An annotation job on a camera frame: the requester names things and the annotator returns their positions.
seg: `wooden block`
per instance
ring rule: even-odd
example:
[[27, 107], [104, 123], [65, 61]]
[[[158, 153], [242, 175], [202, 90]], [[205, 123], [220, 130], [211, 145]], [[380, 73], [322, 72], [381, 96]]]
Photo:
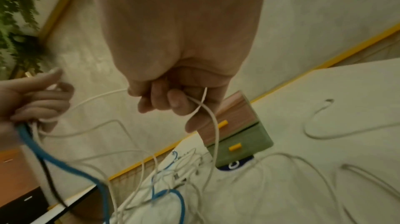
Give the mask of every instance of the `wooden block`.
[[[259, 122], [257, 114], [241, 91], [227, 97], [215, 116], [218, 123], [227, 121], [227, 124], [219, 129], [220, 141]], [[214, 144], [215, 130], [211, 118], [207, 125], [198, 130], [198, 133], [205, 146]]]
[[[241, 144], [242, 147], [235, 151], [230, 151], [231, 146]], [[246, 130], [239, 132], [224, 141], [218, 147], [216, 167], [230, 164], [234, 161], [249, 157], [257, 152], [263, 151], [274, 145], [267, 131], [261, 123], [257, 123]], [[207, 147], [210, 154], [214, 155], [215, 145]]]

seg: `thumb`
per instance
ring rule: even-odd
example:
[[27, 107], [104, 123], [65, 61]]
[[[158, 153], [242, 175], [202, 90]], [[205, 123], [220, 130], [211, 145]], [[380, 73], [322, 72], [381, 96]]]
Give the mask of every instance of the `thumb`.
[[55, 68], [48, 73], [40, 74], [35, 77], [4, 81], [2, 87], [21, 94], [40, 91], [56, 84], [61, 79], [62, 75], [63, 71], [60, 68]]

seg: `blue cable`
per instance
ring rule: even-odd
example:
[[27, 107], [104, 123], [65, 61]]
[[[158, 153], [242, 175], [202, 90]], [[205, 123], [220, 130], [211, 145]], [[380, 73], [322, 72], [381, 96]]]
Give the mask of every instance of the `blue cable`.
[[[178, 152], [174, 150], [174, 151], [172, 151], [172, 153], [175, 154], [175, 158], [170, 164], [168, 164], [168, 166], [166, 166], [163, 169], [163, 171], [168, 169], [169, 167], [171, 167], [175, 163], [176, 159], [178, 159]], [[154, 199], [155, 199], [155, 190], [154, 190], [154, 184], [153, 184], [153, 187], [151, 188], [151, 200], [154, 200]]]
[[[170, 189], [170, 193], [176, 194], [180, 200], [180, 218], [179, 218], [179, 224], [183, 224], [183, 221], [185, 219], [185, 201], [183, 200], [182, 194], [178, 190], [175, 189]], [[162, 190], [154, 195], [155, 199], [158, 199], [162, 196], [164, 196], [166, 193], [168, 193], [168, 190]]]
[[43, 160], [56, 165], [57, 167], [59, 167], [60, 169], [66, 171], [68, 173], [86, 178], [87, 180], [90, 180], [94, 184], [97, 185], [97, 187], [99, 188], [99, 191], [101, 193], [101, 196], [102, 196], [104, 219], [105, 219], [106, 224], [110, 224], [110, 214], [109, 214], [109, 208], [108, 208], [108, 194], [107, 194], [107, 191], [104, 188], [104, 185], [102, 184], [102, 182], [99, 179], [97, 179], [83, 171], [80, 171], [79, 169], [75, 169], [75, 168], [67, 165], [65, 162], [60, 161], [60, 160], [54, 158], [53, 156], [49, 155], [39, 145], [37, 145], [36, 142], [34, 142], [34, 140], [32, 139], [32, 137], [28, 131], [26, 124], [17, 125], [17, 130], [18, 130], [18, 133], [19, 133], [22, 141], [32, 150], [32, 152], [34, 154], [36, 154]]

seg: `floor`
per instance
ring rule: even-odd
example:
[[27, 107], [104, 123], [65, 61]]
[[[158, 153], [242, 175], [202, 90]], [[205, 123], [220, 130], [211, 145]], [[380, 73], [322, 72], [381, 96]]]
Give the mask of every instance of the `floor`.
[[[400, 23], [398, 1], [265, 0], [252, 51], [233, 79], [228, 94], [243, 90], [249, 99], [254, 99], [382, 33]], [[93, 0], [73, 0], [50, 35], [47, 46], [50, 55], [47, 67], [63, 68], [64, 80], [76, 87], [72, 103], [126, 88], [126, 80], [114, 68], [104, 43]], [[394, 54], [399, 48], [393, 45], [391, 49], [390, 54]], [[133, 148], [155, 153], [186, 135], [183, 130], [186, 118], [169, 112], [140, 115], [136, 105], [137, 99], [124, 93], [108, 96], [69, 114], [55, 130], [57, 133], [72, 132], [115, 118], [126, 125], [134, 138], [133, 143], [118, 127], [109, 125], [68, 140], [48, 138], [46, 147], [54, 155], [66, 159]], [[32, 154], [25, 152], [50, 204], [55, 203], [38, 163]], [[119, 154], [90, 163], [112, 176], [145, 157], [148, 154]], [[64, 197], [89, 185], [88, 181], [55, 167], [50, 170]]]

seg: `hand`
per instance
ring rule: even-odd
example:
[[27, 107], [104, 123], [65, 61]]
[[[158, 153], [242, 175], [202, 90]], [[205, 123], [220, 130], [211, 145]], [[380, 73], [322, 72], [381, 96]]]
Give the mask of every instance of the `hand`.
[[[141, 113], [196, 108], [186, 95], [216, 111], [247, 57], [263, 0], [95, 0], [116, 67]], [[200, 109], [192, 132], [209, 121]]]
[[[68, 110], [74, 87], [59, 82], [62, 74], [58, 69], [31, 78], [0, 81], [0, 146], [17, 142], [16, 123], [53, 118]], [[47, 89], [55, 84], [55, 90]], [[54, 126], [44, 124], [42, 129], [50, 131]]]

